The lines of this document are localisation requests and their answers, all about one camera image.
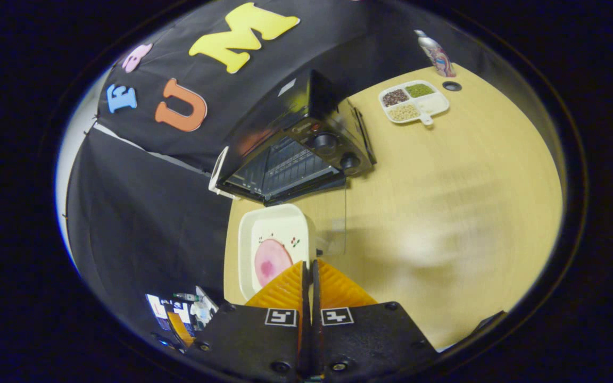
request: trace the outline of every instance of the black cloth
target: black cloth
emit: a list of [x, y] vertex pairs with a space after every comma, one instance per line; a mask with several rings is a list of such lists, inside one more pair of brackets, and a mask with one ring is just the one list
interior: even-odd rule
[[[141, 44], [153, 43], [153, 48], [131, 73], [121, 67], [130, 53], [125, 52], [105, 82], [99, 102], [100, 124], [147, 151], [171, 155], [211, 172], [238, 121], [297, 70], [310, 67], [323, 73], [347, 96], [430, 65], [413, 32], [421, 25], [416, 18], [419, 12], [408, 14], [396, 2], [328, 0], [314, 6], [302, 1], [260, 0], [256, 7], [294, 15], [300, 23], [270, 41], [254, 31], [262, 48], [247, 51], [251, 58], [237, 73], [227, 73], [225, 64], [204, 54], [189, 56], [199, 37], [229, 31], [224, 17], [243, 3], [245, 0], [209, 3], [177, 20], [166, 32], [144, 39]], [[163, 90], [170, 78], [205, 99], [207, 116], [199, 129], [184, 132], [155, 121], [155, 109], [165, 100]], [[133, 87], [138, 107], [110, 113], [105, 92], [112, 84]], [[181, 114], [192, 111], [175, 97], [166, 102]]]
[[73, 259], [143, 337], [159, 331], [145, 294], [194, 293], [196, 285], [222, 294], [231, 200], [207, 190], [208, 181], [96, 129], [79, 150], [68, 189]]

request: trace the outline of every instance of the white beans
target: white beans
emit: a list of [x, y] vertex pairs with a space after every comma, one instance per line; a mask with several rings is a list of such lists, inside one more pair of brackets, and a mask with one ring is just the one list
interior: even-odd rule
[[418, 112], [418, 109], [413, 106], [413, 104], [406, 104], [389, 109], [389, 114], [394, 121], [405, 121], [420, 116], [420, 112]]

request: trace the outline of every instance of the spray bottle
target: spray bottle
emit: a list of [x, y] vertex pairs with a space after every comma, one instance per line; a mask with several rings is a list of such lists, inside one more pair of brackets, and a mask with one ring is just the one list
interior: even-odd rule
[[416, 35], [418, 35], [418, 44], [420, 48], [422, 48], [428, 58], [430, 58], [436, 68], [436, 72], [444, 77], [455, 77], [453, 65], [448, 59], [446, 51], [441, 48], [441, 45], [433, 39], [430, 39], [430, 37], [427, 37], [425, 32], [419, 29], [416, 29], [415, 32]]

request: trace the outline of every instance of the yellow letter m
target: yellow letter m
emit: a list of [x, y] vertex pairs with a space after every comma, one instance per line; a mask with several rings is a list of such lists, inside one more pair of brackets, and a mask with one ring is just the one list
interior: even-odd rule
[[235, 53], [233, 49], [262, 48], [251, 29], [262, 34], [262, 39], [273, 40], [285, 31], [299, 24], [300, 19], [284, 16], [255, 7], [255, 3], [245, 3], [226, 15], [226, 24], [231, 32], [205, 35], [197, 39], [188, 54], [202, 53], [226, 64], [226, 72], [236, 73], [250, 59], [247, 52]]

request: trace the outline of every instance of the white wall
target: white wall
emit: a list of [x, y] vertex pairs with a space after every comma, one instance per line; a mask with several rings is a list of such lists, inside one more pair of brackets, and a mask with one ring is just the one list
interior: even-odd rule
[[68, 195], [68, 183], [70, 182], [70, 171], [75, 162], [77, 152], [80, 150], [80, 145], [82, 145], [82, 141], [85, 139], [84, 132], [89, 131], [95, 121], [94, 114], [96, 114], [98, 108], [99, 95], [108, 73], [109, 70], [106, 70], [90, 86], [85, 96], [79, 101], [68, 126], [59, 127], [59, 129], [66, 129], [66, 132], [61, 143], [58, 164], [56, 165], [56, 215], [61, 227], [61, 235], [63, 235], [65, 247], [68, 249], [71, 259], [72, 251], [70, 250], [70, 242], [68, 242], [68, 226], [66, 226], [65, 218], [63, 217], [63, 214], [65, 214], [65, 199]]

